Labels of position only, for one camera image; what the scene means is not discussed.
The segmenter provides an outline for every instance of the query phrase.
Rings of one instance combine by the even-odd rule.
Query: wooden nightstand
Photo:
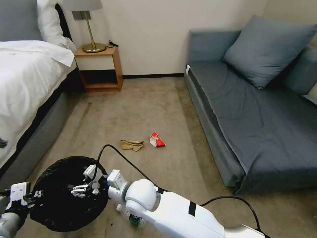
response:
[[[86,53],[80,47],[74,55],[86,92],[121,91],[123,78],[117,47],[97,53]]]

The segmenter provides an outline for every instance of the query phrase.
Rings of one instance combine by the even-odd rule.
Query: beige carpet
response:
[[[71,98],[71,105],[63,131],[31,174],[30,182],[58,159],[72,155],[96,158],[106,143],[119,146],[120,139],[145,140],[140,151],[123,153],[159,186],[198,204],[231,195],[222,183],[183,78],[128,79],[120,93],[77,95]],[[167,146],[154,148],[149,143],[152,132]],[[126,179],[141,178],[110,148],[104,151],[101,163],[107,171],[120,169]],[[316,191],[243,197],[257,212],[262,230],[272,238],[317,237]],[[28,219],[18,237],[165,237],[151,224],[135,229],[115,207],[110,201],[93,223],[64,234]],[[206,208],[225,226],[243,223],[255,227],[252,213],[239,201],[216,201]]]

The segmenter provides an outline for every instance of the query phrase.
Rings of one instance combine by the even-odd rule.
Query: table lamp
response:
[[[95,53],[95,52],[104,51],[106,49],[106,45],[94,42],[92,33],[91,33],[91,28],[89,25],[89,20],[86,13],[86,11],[93,11],[93,10],[98,10],[101,8],[102,8],[102,4],[100,0],[64,0],[64,9],[74,11],[74,12],[76,11],[84,12],[90,38],[91,38],[91,44],[83,45],[84,52]]]

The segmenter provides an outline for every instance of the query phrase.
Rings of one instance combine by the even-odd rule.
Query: white bedsheet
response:
[[[0,42],[0,167],[37,109],[76,67],[71,50],[44,41]]]

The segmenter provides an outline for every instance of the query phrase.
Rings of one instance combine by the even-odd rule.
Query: white pillow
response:
[[[55,4],[56,0],[37,0],[39,29],[44,41],[67,47]]]

